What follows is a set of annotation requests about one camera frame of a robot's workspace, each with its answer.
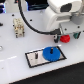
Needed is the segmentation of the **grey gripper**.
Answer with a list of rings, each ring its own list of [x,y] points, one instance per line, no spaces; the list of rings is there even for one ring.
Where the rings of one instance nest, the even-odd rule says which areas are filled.
[[[84,31],[84,16],[73,16],[68,22],[62,22],[59,25],[56,35],[54,36],[54,42],[58,42],[60,36],[72,33],[74,33],[73,37],[78,39],[82,31]]]

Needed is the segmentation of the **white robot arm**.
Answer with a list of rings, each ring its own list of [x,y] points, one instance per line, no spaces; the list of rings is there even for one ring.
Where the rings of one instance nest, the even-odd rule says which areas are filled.
[[[55,30],[54,41],[72,34],[75,39],[84,31],[84,0],[47,0],[44,11],[45,29]]]

